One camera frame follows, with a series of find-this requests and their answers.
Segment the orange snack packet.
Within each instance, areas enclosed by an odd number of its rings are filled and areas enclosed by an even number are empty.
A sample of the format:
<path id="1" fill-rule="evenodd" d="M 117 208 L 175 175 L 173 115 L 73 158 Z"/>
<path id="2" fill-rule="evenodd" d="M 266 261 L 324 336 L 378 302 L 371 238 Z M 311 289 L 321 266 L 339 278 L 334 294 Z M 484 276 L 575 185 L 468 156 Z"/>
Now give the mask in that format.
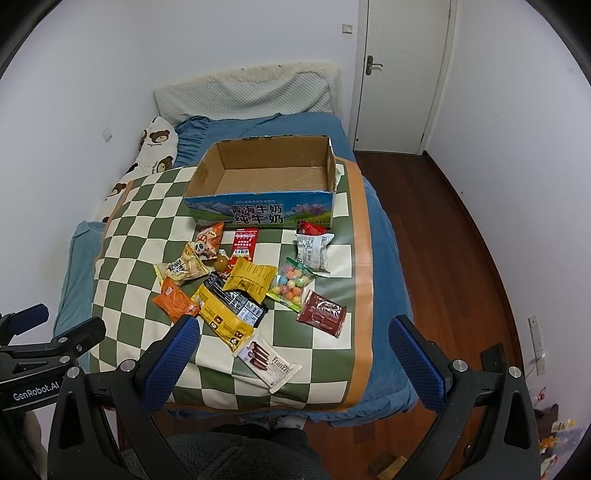
<path id="1" fill-rule="evenodd" d="M 166 277 L 161 284 L 161 291 L 152 299 L 152 303 L 160 308 L 176 323 L 181 317 L 197 317 L 200 308 L 190 300 L 172 279 Z"/>

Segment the yellow black snack bag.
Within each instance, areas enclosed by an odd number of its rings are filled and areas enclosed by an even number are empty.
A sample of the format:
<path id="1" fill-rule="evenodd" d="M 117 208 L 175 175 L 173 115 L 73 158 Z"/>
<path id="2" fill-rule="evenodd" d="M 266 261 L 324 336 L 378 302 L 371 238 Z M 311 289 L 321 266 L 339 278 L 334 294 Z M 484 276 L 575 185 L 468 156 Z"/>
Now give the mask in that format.
<path id="1" fill-rule="evenodd" d="M 235 353 L 259 327 L 269 307 L 240 290 L 223 291 L 224 283 L 221 274 L 209 274 L 191 300 L 199 306 L 204 323 Z"/>

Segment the white chocolate wafer packet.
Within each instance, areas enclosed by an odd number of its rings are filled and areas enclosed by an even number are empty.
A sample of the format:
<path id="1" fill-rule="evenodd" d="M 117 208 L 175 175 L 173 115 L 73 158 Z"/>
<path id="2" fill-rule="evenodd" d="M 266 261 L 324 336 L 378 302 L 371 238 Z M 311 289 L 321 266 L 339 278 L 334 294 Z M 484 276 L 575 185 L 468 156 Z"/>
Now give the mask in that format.
<path id="1" fill-rule="evenodd" d="M 301 364 L 290 363 L 284 359 L 259 332 L 253 333 L 242 342 L 236 356 L 266 384 L 272 394 L 283 388 L 301 371 Z"/>

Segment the pale yellow puff bag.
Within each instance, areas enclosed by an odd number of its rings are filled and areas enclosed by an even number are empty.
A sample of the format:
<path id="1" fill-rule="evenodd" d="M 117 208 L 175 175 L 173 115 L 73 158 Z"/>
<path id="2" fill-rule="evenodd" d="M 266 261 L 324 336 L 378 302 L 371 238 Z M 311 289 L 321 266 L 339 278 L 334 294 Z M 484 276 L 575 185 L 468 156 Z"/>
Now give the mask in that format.
<path id="1" fill-rule="evenodd" d="M 211 271 L 201 261 L 194 242 L 187 242 L 180 256 L 169 263 L 153 264 L 160 285 L 170 279 L 177 286 L 207 276 Z"/>

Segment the orange panda snack bag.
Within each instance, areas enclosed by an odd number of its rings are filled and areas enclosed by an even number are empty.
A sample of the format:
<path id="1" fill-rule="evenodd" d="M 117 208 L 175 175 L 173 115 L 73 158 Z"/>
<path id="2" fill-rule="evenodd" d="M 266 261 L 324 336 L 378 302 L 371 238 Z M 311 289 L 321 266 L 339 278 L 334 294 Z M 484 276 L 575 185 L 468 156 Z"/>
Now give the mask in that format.
<path id="1" fill-rule="evenodd" d="M 195 255 L 201 261 L 208 261 L 217 258 L 219 246 L 221 245 L 221 237 L 223 234 L 224 223 L 219 222 L 204 230 L 201 230 L 193 240 L 193 249 Z"/>

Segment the colorful candy ball bag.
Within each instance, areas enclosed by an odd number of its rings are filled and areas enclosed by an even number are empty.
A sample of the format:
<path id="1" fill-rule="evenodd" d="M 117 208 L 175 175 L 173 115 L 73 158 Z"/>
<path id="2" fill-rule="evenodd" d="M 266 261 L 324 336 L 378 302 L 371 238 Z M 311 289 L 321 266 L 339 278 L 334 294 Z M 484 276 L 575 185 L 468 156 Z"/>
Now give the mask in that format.
<path id="1" fill-rule="evenodd" d="M 304 293 L 314 280 L 315 273 L 310 268 L 300 261 L 287 257 L 277 270 L 276 278 L 273 279 L 266 296 L 300 313 L 304 305 Z"/>

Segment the dark red snack packet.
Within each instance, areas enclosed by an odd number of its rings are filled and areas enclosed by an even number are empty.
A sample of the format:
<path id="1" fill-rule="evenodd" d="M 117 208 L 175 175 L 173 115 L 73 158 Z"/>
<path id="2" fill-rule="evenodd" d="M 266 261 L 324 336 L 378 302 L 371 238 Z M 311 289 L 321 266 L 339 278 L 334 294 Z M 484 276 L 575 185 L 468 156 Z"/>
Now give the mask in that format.
<path id="1" fill-rule="evenodd" d="M 339 338 L 346 319 L 346 307 L 332 302 L 315 291 L 308 292 L 297 322 Z"/>

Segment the red spicy strip packet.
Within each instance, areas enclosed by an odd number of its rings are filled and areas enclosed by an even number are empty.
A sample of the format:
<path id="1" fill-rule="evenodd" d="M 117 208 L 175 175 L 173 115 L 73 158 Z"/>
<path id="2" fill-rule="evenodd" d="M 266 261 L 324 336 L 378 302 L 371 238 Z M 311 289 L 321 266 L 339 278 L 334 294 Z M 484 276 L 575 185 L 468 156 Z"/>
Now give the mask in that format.
<path id="1" fill-rule="evenodd" d="M 235 231 L 235 238 L 228 259 L 229 271 L 235 267 L 240 258 L 252 261 L 254 250 L 256 250 L 257 236 L 259 236 L 259 230 L 256 228 L 243 228 Z"/>

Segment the white green snack bag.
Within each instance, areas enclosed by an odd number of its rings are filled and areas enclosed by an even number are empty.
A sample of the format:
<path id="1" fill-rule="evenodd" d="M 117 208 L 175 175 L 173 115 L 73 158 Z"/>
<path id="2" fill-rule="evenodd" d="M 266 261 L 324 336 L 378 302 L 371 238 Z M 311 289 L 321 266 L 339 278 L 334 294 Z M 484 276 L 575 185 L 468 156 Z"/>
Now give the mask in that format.
<path id="1" fill-rule="evenodd" d="M 325 233 L 322 235 L 297 234 L 297 261 L 311 270 L 328 272 L 329 258 L 328 246 L 334 240 L 335 235 Z"/>

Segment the small red snack packet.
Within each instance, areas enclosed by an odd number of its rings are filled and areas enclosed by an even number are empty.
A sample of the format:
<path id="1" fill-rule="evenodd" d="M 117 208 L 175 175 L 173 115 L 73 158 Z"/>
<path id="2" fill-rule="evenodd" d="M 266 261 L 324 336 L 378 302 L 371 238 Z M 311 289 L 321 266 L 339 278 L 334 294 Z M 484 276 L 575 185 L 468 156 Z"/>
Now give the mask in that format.
<path id="1" fill-rule="evenodd" d="M 308 236 L 319 236 L 328 233 L 328 229 L 315 223 L 308 221 L 301 221 L 297 226 L 297 234 L 303 234 Z"/>

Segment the white power strip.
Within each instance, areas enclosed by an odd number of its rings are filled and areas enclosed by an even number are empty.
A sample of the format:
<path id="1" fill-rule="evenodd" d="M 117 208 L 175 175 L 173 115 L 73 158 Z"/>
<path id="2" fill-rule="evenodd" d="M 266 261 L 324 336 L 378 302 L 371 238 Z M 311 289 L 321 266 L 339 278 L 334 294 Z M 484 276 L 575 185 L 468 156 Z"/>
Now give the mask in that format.
<path id="1" fill-rule="evenodd" d="M 532 346 L 534 350 L 534 365 L 535 371 L 538 376 L 546 373 L 546 352 L 540 327 L 540 322 L 536 315 L 532 315 L 528 318 L 530 327 L 530 334 L 532 339 Z"/>

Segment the green white checkered mat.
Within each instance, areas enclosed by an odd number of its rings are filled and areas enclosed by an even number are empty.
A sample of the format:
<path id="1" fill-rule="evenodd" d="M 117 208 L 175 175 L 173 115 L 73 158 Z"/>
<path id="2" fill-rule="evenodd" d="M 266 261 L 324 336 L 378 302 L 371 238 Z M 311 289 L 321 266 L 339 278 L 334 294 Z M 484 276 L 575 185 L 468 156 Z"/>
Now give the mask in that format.
<path id="1" fill-rule="evenodd" d="M 337 164 L 328 267 L 297 260 L 287 229 L 216 228 L 215 260 L 174 285 L 197 251 L 198 227 L 182 194 L 192 176 L 173 169 L 131 181 L 107 224 L 95 264 L 92 312 L 106 326 L 89 353 L 93 373 L 138 359 L 198 306 L 201 339 L 169 403 L 207 411 L 348 411 L 374 360 L 373 262 L 360 170 Z"/>

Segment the cardboard milk box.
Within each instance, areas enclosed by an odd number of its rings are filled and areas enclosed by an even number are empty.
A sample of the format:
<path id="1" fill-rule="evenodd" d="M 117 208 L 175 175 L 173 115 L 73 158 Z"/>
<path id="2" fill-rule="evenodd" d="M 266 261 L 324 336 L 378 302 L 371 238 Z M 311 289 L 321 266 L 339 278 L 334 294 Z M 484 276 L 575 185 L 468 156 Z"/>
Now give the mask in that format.
<path id="1" fill-rule="evenodd" d="M 332 226 L 337 163 L 327 136 L 219 141 L 199 161 L 183 193 L 199 226 Z"/>

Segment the white quilted pillow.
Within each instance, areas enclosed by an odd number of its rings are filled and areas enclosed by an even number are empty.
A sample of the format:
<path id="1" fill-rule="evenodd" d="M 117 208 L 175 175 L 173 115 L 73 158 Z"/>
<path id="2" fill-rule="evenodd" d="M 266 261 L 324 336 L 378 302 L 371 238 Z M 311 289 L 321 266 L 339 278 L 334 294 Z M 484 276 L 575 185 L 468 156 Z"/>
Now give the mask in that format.
<path id="1" fill-rule="evenodd" d="M 342 118 L 342 75 L 325 62 L 251 66 L 159 87 L 154 98 L 173 125 L 193 116 L 243 120 L 321 112 Z"/>

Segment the white door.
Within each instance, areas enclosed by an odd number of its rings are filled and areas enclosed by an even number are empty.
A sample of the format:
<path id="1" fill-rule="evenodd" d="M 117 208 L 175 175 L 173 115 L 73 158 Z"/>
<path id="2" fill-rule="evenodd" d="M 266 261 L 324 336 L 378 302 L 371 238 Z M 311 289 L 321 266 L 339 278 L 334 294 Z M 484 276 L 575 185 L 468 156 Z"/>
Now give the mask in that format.
<path id="1" fill-rule="evenodd" d="M 355 149 L 415 154 L 435 114 L 455 1 L 370 1 Z M 384 65 L 367 76 L 366 58 Z"/>

